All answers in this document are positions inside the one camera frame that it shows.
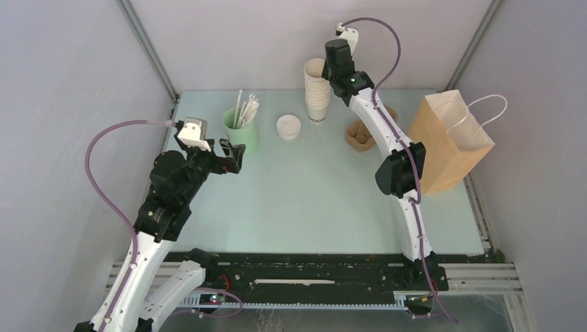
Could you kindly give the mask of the white plastic lids stack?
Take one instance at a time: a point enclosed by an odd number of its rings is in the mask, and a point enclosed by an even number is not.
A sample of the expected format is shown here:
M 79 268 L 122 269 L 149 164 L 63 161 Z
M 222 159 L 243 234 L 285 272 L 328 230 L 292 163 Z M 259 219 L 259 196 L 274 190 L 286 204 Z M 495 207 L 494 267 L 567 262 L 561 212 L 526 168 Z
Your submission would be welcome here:
M 301 131 L 301 121 L 297 116 L 287 114 L 279 117 L 276 122 L 278 135 L 284 140 L 296 139 Z

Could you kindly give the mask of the stack of paper cups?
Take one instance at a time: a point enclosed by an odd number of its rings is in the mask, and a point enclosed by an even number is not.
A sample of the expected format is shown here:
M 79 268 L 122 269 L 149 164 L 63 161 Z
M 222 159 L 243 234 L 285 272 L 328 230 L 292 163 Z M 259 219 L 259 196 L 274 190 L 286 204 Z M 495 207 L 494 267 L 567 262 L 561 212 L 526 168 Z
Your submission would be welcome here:
M 331 97 L 329 82 L 322 77 L 325 60 L 314 58 L 304 66 L 305 102 L 309 119 L 313 123 L 325 120 Z

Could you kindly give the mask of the brown pulp cup carrier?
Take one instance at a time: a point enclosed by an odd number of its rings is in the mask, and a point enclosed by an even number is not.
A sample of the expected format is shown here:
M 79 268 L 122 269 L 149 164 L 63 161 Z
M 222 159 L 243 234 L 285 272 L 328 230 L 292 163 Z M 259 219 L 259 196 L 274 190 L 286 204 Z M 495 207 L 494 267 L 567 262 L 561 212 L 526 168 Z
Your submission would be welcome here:
M 361 120 L 353 122 L 345 130 L 345 141 L 359 153 L 369 151 L 376 145 L 374 138 Z

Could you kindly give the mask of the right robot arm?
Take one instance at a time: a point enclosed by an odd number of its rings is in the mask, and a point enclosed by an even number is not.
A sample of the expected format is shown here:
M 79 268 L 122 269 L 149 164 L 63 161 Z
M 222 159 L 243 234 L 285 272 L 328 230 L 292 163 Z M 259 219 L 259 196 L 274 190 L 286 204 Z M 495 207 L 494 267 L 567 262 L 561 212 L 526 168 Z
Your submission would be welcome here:
M 421 142 L 413 143 L 399 128 L 383 107 L 368 74 L 355 69 L 347 40 L 333 39 L 325 43 L 322 76 L 335 95 L 358 115 L 381 152 L 383 161 L 375 173 L 376 184 L 383 194 L 394 196 L 403 211 L 403 255 L 414 262 L 403 269 L 402 278 L 409 288 L 420 289 L 431 278 L 427 261 L 433 254 L 419 206 L 422 200 L 419 181 L 426 148 Z

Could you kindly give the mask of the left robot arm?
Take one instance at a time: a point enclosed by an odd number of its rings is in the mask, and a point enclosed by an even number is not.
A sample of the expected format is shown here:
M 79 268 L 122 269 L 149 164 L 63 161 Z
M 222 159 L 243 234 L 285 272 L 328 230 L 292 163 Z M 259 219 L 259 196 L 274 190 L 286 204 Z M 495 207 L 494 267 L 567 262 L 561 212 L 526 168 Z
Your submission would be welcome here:
M 123 271 L 100 310 L 76 325 L 76 331 L 159 331 L 181 300 L 219 279 L 217 255 L 194 248 L 157 291 L 150 294 L 160 265 L 191 215 L 190 204 L 210 174 L 238 174 L 245 145 L 219 140 L 225 153 L 180 145 L 159 154 L 150 173 L 150 192 L 132 226 L 136 243 L 129 247 Z

